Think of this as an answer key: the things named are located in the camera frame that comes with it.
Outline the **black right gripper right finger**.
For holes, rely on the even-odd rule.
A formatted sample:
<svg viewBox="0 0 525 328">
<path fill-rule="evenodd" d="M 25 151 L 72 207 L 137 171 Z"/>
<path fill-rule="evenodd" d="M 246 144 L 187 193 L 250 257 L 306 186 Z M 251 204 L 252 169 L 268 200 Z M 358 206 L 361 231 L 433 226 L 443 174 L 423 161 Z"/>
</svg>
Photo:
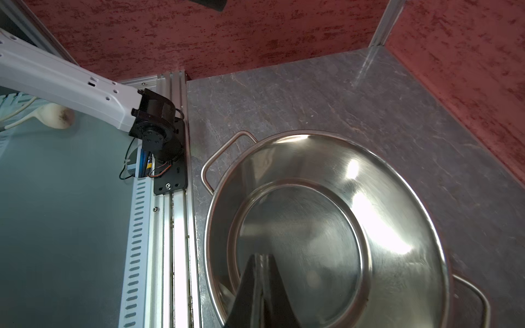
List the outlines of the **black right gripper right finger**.
<svg viewBox="0 0 525 328">
<path fill-rule="evenodd" d="M 299 327 L 271 254 L 261 254 L 261 283 L 261 327 Z"/>
</svg>

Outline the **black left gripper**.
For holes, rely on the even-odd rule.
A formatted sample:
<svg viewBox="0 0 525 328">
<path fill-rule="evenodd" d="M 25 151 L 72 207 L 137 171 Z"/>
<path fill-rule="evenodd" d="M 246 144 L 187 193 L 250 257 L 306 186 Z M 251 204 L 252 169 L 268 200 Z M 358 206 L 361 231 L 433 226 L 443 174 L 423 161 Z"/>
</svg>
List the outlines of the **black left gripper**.
<svg viewBox="0 0 525 328">
<path fill-rule="evenodd" d="M 203 5 L 206 8 L 222 12 L 227 4 L 227 0 L 190 0 L 196 4 Z"/>
</svg>

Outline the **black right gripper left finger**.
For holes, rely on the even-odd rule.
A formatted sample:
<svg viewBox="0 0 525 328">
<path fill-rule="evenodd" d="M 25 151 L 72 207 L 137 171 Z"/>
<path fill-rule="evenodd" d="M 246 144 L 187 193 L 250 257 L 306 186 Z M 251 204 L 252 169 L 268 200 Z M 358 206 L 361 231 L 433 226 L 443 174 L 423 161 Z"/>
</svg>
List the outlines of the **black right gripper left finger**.
<svg viewBox="0 0 525 328">
<path fill-rule="evenodd" d="M 263 256 L 253 254 L 247 261 L 235 301 L 224 327 L 262 327 L 263 287 L 261 269 Z"/>
</svg>

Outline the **stainless steel pot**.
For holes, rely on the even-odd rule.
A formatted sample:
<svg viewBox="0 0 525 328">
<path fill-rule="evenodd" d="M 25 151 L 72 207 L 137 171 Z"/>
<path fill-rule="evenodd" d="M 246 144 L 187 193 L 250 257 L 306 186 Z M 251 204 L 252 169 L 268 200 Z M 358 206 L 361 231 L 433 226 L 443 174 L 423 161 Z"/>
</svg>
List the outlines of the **stainless steel pot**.
<svg viewBox="0 0 525 328">
<path fill-rule="evenodd" d="M 383 159 L 340 135 L 289 131 L 225 171 L 206 216 L 205 273 L 224 326 L 253 254 L 277 263 L 299 327 L 449 327 L 454 274 L 427 209 Z"/>
</svg>

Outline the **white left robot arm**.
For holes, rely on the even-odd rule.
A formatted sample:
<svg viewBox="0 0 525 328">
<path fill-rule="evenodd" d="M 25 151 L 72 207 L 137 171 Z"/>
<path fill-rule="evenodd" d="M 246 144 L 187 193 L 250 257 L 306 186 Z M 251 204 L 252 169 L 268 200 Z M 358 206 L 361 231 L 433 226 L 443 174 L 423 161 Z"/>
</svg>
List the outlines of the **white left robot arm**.
<svg viewBox="0 0 525 328">
<path fill-rule="evenodd" d="M 184 115 L 171 100 L 149 89 L 105 79 L 5 30 L 1 31 L 1 85 L 31 95 L 11 116 L 39 98 L 48 102 L 2 126 L 2 131 L 32 118 L 66 129 L 74 123 L 74 113 L 81 112 L 140 139 L 144 150 L 158 161 L 176 161 L 184 150 Z"/>
</svg>

